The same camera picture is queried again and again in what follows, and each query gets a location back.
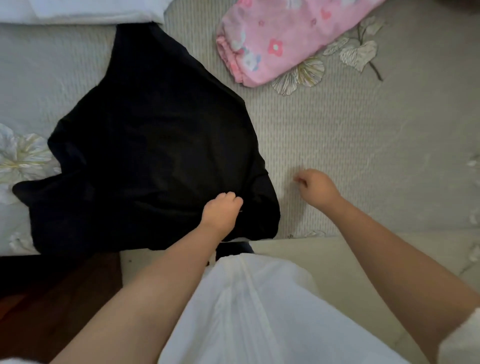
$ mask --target red flower print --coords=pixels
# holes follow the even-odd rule
[[[320,10],[320,15],[322,16],[323,20],[328,20],[332,16],[332,12],[329,12],[328,10],[322,9],[322,10]]]
[[[252,6],[253,0],[238,0],[237,5],[243,5],[246,8],[249,8]]]
[[[283,43],[276,39],[271,39],[268,45],[268,53],[281,57],[283,53]]]

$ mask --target tile floor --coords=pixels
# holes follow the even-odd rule
[[[480,229],[401,236],[480,291],[480,262],[472,264],[468,259],[473,244],[480,243]],[[418,346],[390,313],[341,237],[252,242],[252,247],[257,254],[288,259],[307,269],[326,301],[413,364],[427,364]],[[124,283],[160,254],[162,252],[147,249],[122,252]]]

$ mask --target pink garment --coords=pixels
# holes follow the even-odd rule
[[[357,25],[384,0],[238,0],[217,29],[236,82],[274,80]]]

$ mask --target skin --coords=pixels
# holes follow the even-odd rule
[[[434,363],[440,343],[480,307],[480,295],[345,200],[326,174],[303,170],[294,180],[302,198],[336,224],[380,296]],[[242,203],[232,192],[208,202],[200,225],[122,288],[53,363],[156,363]]]

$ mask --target person's left arm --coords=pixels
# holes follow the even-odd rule
[[[242,203],[233,192],[208,202],[200,225],[123,287],[52,363],[155,363]]]

